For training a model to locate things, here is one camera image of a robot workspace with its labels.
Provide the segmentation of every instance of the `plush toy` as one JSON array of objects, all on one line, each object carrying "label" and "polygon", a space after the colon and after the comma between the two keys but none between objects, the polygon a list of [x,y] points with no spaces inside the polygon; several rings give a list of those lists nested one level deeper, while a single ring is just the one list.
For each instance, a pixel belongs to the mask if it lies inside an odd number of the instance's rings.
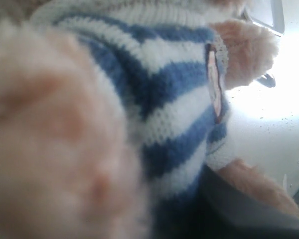
[{"label": "plush toy", "polygon": [[278,52],[269,31],[232,20],[246,4],[53,0],[30,18],[39,30],[3,23],[0,237],[170,238],[199,205],[203,163],[299,217],[227,135],[224,91]]}]

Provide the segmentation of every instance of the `striped sweater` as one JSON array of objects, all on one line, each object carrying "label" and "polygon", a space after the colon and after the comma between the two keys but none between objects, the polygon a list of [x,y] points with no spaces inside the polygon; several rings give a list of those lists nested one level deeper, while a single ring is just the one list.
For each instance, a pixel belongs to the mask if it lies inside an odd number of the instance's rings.
[{"label": "striped sweater", "polygon": [[[228,104],[221,93],[218,116],[211,97],[215,85],[209,82],[211,44],[222,50],[221,42],[198,23],[200,15],[180,23],[172,17],[133,22],[122,17],[124,8],[114,17],[74,10],[64,2],[42,7],[32,21],[72,31],[89,47],[138,136],[155,225],[173,230],[195,211],[202,165],[217,170],[233,159],[226,128]],[[176,6],[173,11],[180,16],[188,12]],[[226,59],[216,56],[219,74],[224,75]]]}]

